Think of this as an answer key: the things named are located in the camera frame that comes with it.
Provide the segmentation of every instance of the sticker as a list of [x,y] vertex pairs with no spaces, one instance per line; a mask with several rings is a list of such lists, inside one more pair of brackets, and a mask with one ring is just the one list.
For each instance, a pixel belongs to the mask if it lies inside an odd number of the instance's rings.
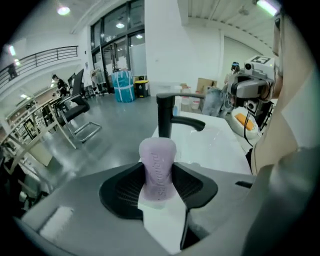
[[256,56],[251,61],[256,62],[256,63],[266,64],[270,60],[271,60],[271,58],[268,58],[268,57]]

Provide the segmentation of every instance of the white sink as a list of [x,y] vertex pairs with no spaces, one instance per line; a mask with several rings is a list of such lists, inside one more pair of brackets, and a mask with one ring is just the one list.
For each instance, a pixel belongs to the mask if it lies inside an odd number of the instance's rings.
[[[202,131],[184,124],[172,124],[175,162],[196,163],[204,168],[251,175],[251,170],[236,136],[227,121],[203,114],[181,112],[181,116],[205,122]],[[158,137],[158,128],[152,137]]]
[[[196,163],[202,167],[238,174],[251,174],[246,156],[229,127],[222,119],[181,112],[181,116],[206,123],[203,131],[183,124],[172,124],[171,139],[176,144],[175,162]],[[158,128],[152,137],[158,137]],[[138,208],[143,211],[143,225],[150,235],[171,255],[180,252],[186,206],[176,191],[163,202],[150,202],[141,190]]]

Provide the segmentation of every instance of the person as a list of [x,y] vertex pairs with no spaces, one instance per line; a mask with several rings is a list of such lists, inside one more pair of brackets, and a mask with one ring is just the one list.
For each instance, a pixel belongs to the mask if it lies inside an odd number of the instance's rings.
[[12,63],[8,66],[8,73],[10,75],[9,80],[12,80],[18,76],[18,74],[16,72],[16,64],[15,63]]
[[[246,155],[254,175],[298,148],[317,146],[320,140],[318,131],[313,130],[314,124],[320,122],[317,65],[282,9],[275,15],[273,31],[272,51],[279,58],[279,71],[271,93],[277,103],[266,131]],[[269,87],[264,90],[266,97],[268,93]]]
[[60,95],[63,97],[67,96],[67,94],[69,93],[67,91],[65,82],[62,79],[58,78],[56,74],[52,76],[52,79],[54,80],[55,83],[57,83],[58,91],[60,92]]
[[231,66],[231,73],[228,73],[225,75],[225,78],[224,78],[224,85],[227,85],[228,83],[228,78],[233,75],[233,74],[237,74],[239,73],[240,71],[240,66],[239,66],[239,63],[238,62],[233,62],[232,63],[232,66]]

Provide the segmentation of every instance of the orange object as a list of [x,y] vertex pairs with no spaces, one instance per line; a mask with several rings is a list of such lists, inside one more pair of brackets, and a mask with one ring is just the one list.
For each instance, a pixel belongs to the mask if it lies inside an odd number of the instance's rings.
[[[245,126],[245,122],[246,122],[246,116],[244,114],[236,114],[235,118],[243,125]],[[254,128],[254,123],[249,119],[248,123],[246,124],[245,127],[247,130],[251,131]]]

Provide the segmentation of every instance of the window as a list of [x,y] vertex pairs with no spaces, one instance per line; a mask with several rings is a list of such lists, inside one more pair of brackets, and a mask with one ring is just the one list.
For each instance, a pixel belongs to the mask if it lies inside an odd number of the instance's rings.
[[116,38],[118,34],[124,33],[128,29],[128,17],[126,6],[107,14],[104,19],[104,36],[105,42]]
[[127,70],[127,41],[124,38],[114,43],[114,53],[116,70]]
[[105,64],[105,70],[110,76],[114,72],[114,64],[113,64],[113,57],[112,57],[112,46],[108,45],[105,48],[102,49],[103,52],[103,59]]
[[98,52],[97,54],[93,55],[93,62],[94,63],[97,63],[97,62],[100,62],[102,59],[101,59],[101,53]]
[[133,1],[130,8],[130,27],[134,28],[142,24],[145,24],[145,1]]
[[93,48],[100,45],[100,22],[93,26]]
[[142,45],[146,42],[145,33],[137,33],[130,37],[130,46],[138,46]]

